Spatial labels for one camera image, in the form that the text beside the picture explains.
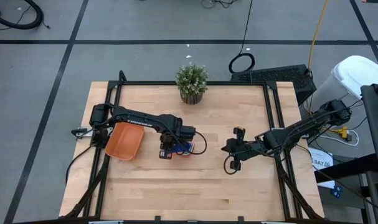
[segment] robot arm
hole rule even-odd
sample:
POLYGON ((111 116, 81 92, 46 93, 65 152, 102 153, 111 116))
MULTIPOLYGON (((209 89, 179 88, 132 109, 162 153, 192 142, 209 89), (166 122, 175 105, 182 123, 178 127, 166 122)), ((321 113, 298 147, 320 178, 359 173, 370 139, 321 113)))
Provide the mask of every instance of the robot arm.
POLYGON ((92 110, 89 124, 93 128, 92 143, 105 147, 108 141, 107 128, 116 123, 127 122, 153 128, 161 133, 160 159, 172 158, 172 148, 175 145, 185 145, 192 141, 196 129, 192 126, 183 126, 182 118, 171 114, 151 115, 139 111, 128 110, 122 106, 108 104, 95 105, 92 110), (112 109, 112 116, 108 118, 108 109, 112 109))
POLYGON ((332 100, 323 104, 311 116, 290 125, 287 128, 278 128, 255 136, 255 141, 244 141, 245 129, 234 129, 237 138, 227 140, 222 148, 234 160, 230 168, 240 170, 240 161, 246 161, 257 155, 278 157, 284 149, 291 149, 305 134, 309 137, 319 133, 326 124, 339 126, 349 121, 351 110, 341 100, 332 100))

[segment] green plant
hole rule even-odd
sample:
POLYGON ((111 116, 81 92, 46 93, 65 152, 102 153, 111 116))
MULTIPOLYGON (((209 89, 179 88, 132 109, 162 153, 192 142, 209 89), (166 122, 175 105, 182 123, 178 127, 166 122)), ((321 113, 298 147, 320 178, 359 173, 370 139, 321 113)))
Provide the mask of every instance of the green plant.
POLYGON ((204 65, 186 65, 177 71, 177 88, 181 91, 183 96, 205 93, 206 90, 208 90, 208 73, 205 71, 204 67, 204 65))

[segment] potted plant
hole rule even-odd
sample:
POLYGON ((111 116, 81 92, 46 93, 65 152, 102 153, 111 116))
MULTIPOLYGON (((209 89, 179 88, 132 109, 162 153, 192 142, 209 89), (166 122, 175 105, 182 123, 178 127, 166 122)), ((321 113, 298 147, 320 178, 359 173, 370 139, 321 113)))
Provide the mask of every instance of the potted plant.
POLYGON ((201 101, 206 92, 208 73, 203 66, 186 65, 179 69, 176 75, 177 88, 181 92, 183 102, 194 105, 201 101))

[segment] white cable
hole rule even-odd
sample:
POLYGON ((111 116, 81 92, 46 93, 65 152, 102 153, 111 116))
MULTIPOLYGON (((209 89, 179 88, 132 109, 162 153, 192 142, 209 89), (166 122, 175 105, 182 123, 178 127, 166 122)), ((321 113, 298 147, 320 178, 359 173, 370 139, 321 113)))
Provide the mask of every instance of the white cable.
POLYGON ((355 144, 344 142, 344 141, 342 141, 340 139, 336 139, 336 138, 333 138, 333 137, 330 137, 330 136, 320 135, 320 137, 322 137, 322 138, 328 138, 328 139, 335 140, 335 141, 339 141, 339 142, 341 142, 341 143, 343 143, 345 145, 348 145, 348 146, 357 146, 359 144, 359 141, 360 141, 359 135, 354 130, 348 130, 348 132, 350 132, 350 131, 352 131, 356 135, 356 143, 355 144))

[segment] black metal frame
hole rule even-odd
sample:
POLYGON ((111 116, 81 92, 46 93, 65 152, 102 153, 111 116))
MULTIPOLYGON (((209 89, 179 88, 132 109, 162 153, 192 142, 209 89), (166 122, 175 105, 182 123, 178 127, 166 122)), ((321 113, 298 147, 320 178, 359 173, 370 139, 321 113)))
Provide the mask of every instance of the black metal frame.
MULTIPOLYGON (((127 81, 123 72, 120 72, 119 80, 118 81, 109 81, 107 86, 107 93, 105 98, 105 103, 109 103, 111 100, 111 93, 113 89, 116 87, 116 95, 114 105, 118 105, 121 96, 121 90, 123 85, 176 85, 175 81, 127 81)), ((269 127, 274 128, 274 120, 273 120, 273 113, 272 113, 272 106, 270 104, 270 96, 268 89, 271 88, 273 92, 273 99, 276 106, 276 113, 278 118, 278 123, 280 128, 284 128, 284 120, 283 120, 283 113, 281 111, 280 99, 278 96, 277 85, 276 82, 224 82, 224 81, 211 81, 207 82, 207 85, 238 85, 238 86, 262 86, 263 87, 263 94, 265 97, 265 104, 267 109, 267 116, 269 127)), ((99 170, 98 174, 96 172, 98 170, 98 162, 100 160, 101 148, 96 148, 95 155, 93 157, 93 164, 92 170, 90 173, 90 180, 89 180, 89 187, 88 190, 84 193, 83 197, 81 198, 80 202, 73 208, 73 210, 68 213, 64 217, 60 217, 56 220, 43 220, 37 222, 27 222, 27 223, 35 223, 35 224, 49 224, 49 223, 88 223, 88 222, 95 222, 101 221, 100 216, 102 213, 102 205, 105 193, 105 185, 108 173, 108 165, 110 162, 110 157, 105 154, 103 164, 101 169, 99 170), (100 184, 99 191, 98 191, 98 198, 96 203, 95 215, 89 216, 90 206, 92 203, 92 194, 96 189, 97 185, 100 184), (83 217, 78 217, 80 212, 83 209, 83 217)), ((288 171, 288 177, 292 181, 293 186, 296 187, 295 184, 295 175, 293 170, 293 164, 291 160, 290 153, 288 151, 284 151, 286 157, 286 168, 288 171)), ((278 181, 280 186, 280 195, 281 195, 281 202, 283 205, 283 213, 285 216, 286 222, 293 222, 293 223, 320 223, 320 224, 341 224, 342 222, 332 222, 329 220, 315 220, 315 219, 303 219, 302 212, 301 212, 301 205, 296 197, 293 197, 294 206, 295 206, 295 213, 296 218, 291 217, 290 215, 290 208, 287 199, 286 193, 286 182, 283 180, 282 177, 278 175, 278 181)), ((123 220, 124 224, 127 223, 148 223, 148 224, 161 224, 161 223, 168 223, 168 224, 182 224, 182 223, 203 223, 203 224, 216 224, 216 223, 261 223, 259 222, 248 222, 244 220, 244 217, 237 217, 237 221, 229 221, 229 222, 220 222, 220 221, 200 221, 200 220, 186 220, 186 221, 161 221, 160 216, 155 216, 154 220, 123 220)))

